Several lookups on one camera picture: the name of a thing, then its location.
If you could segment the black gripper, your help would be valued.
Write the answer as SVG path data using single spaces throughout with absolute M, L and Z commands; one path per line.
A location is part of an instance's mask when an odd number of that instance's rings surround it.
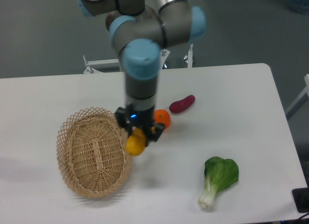
M 134 127 L 141 129 L 146 136 L 146 147 L 148 147 L 151 142 L 157 142 L 165 130 L 163 123 L 154 123 L 154 111 L 155 106 L 139 111 L 130 103 L 125 108 L 118 107 L 114 116 L 119 127 L 123 128 L 128 136 L 132 135 Z

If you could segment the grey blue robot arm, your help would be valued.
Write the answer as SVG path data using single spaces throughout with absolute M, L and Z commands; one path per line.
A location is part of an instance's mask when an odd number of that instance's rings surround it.
M 165 127 L 154 121 L 161 52 L 203 37 L 203 9 L 191 7 L 188 0 L 155 0 L 155 12 L 145 0 L 77 1 L 86 16 L 107 15 L 106 28 L 125 73 L 126 105 L 115 111 L 119 126 L 129 137 L 138 130 L 145 146 L 156 142 Z

